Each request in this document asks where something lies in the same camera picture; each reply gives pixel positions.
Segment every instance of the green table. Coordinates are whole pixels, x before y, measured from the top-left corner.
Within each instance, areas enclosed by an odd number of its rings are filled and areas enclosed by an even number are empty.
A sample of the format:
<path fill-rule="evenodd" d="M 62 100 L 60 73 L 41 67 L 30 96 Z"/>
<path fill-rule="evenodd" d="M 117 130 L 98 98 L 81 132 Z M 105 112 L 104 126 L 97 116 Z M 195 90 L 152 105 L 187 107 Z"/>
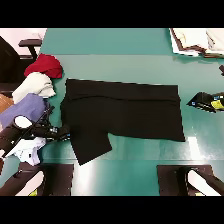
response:
<path fill-rule="evenodd" d="M 69 141 L 43 148 L 44 162 L 74 163 L 72 195 L 159 195 L 158 164 L 211 164 L 224 181 L 224 114 L 186 105 L 199 91 L 223 91 L 222 60 L 173 54 L 168 29 L 48 29 L 41 52 L 55 55 L 64 69 L 49 99 L 56 126 L 66 78 L 179 87 L 185 143 L 109 134 L 113 150 L 83 166 Z"/>

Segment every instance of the blue-gray garment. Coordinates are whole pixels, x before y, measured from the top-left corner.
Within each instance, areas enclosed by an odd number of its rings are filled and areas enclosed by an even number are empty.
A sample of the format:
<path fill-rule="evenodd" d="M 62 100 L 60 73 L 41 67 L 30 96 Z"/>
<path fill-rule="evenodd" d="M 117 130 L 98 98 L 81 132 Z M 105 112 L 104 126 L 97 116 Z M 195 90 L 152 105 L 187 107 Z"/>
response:
<path fill-rule="evenodd" d="M 19 103 L 10 106 L 0 114 L 3 129 L 18 115 L 23 115 L 36 122 L 46 110 L 47 103 L 43 97 L 28 93 Z"/>

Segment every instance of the black cloth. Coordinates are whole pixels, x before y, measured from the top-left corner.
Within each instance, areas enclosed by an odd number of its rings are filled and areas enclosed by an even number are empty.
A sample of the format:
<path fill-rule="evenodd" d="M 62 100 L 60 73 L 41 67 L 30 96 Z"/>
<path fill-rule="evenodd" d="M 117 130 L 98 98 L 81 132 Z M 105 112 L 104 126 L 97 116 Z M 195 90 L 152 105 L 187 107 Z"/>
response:
<path fill-rule="evenodd" d="M 61 119 L 80 165 L 112 150 L 108 133 L 185 141 L 176 85 L 67 79 Z"/>

